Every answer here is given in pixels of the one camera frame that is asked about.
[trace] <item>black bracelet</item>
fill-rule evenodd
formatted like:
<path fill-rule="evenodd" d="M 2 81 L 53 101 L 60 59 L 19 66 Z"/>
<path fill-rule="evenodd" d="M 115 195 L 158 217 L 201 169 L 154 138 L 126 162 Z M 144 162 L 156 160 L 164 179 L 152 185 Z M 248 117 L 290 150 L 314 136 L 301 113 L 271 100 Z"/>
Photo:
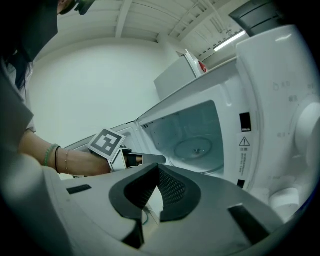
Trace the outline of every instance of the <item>black bracelet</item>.
<path fill-rule="evenodd" d="M 58 166 L 57 166 L 57 159 L 58 159 L 58 149 L 61 148 L 60 146 L 57 146 L 57 148 L 55 149 L 55 170 L 58 174 L 60 174 L 61 172 L 58 172 Z"/>

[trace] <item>bracelet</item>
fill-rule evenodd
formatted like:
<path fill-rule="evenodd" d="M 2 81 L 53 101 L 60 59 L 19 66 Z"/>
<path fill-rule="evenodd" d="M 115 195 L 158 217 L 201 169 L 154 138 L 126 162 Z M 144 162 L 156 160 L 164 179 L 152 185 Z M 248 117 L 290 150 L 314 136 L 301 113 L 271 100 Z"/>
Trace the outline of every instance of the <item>bracelet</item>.
<path fill-rule="evenodd" d="M 45 152 L 45 156 L 44 156 L 44 166 L 48 166 L 48 159 L 49 159 L 49 155 L 51 153 L 52 150 L 54 150 L 55 147 L 59 146 L 58 144 L 52 144 Z"/>
<path fill-rule="evenodd" d="M 70 149 L 69 149 L 68 152 L 66 153 L 66 158 L 65 158 L 65 160 L 64 160 L 64 162 L 65 162 L 65 172 L 66 172 L 67 174 L 70 174 L 70 173 L 68 172 L 68 162 L 67 162 L 69 151 L 70 151 Z"/>
<path fill-rule="evenodd" d="M 60 146 L 57 146 L 56 150 L 55 150 L 55 170 L 58 174 L 60 174 L 61 172 L 58 172 L 58 166 L 57 166 L 57 159 L 58 159 L 58 149 L 61 148 Z"/>

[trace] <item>thin gold bracelet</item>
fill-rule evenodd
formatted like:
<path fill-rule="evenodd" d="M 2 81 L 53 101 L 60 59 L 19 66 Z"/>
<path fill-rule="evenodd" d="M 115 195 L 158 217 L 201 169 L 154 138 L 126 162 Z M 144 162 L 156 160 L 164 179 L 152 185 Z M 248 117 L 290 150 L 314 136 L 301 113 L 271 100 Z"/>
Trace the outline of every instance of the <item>thin gold bracelet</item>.
<path fill-rule="evenodd" d="M 68 152 L 66 153 L 66 158 L 65 158 L 65 160 L 64 160 L 64 162 L 65 162 L 65 172 L 66 172 L 67 174 L 70 174 L 69 171 L 68 171 L 68 162 L 67 162 L 67 160 L 68 160 L 68 155 L 69 155 L 69 151 L 70 151 L 70 149 L 69 149 Z"/>

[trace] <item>green beaded bracelet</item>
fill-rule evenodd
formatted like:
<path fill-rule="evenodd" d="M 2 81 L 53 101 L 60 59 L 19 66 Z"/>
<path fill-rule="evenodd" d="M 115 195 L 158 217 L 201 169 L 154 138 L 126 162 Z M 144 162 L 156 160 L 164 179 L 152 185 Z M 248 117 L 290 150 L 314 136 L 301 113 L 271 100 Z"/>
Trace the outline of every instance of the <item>green beaded bracelet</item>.
<path fill-rule="evenodd" d="M 52 144 L 45 152 L 45 157 L 44 157 L 44 166 L 48 166 L 48 159 L 50 153 L 54 150 L 55 147 L 58 147 L 58 144 Z"/>

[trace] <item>warning triangle symbol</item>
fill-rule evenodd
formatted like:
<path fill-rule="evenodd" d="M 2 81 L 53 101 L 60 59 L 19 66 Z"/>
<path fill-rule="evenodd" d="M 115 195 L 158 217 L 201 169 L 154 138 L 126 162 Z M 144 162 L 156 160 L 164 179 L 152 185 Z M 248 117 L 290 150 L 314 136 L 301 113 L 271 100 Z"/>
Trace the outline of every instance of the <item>warning triangle symbol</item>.
<path fill-rule="evenodd" d="M 241 147 L 249 147 L 250 146 L 250 144 L 249 144 L 249 142 L 248 142 L 246 137 L 243 137 L 243 139 L 241 140 L 239 146 L 241 146 Z"/>

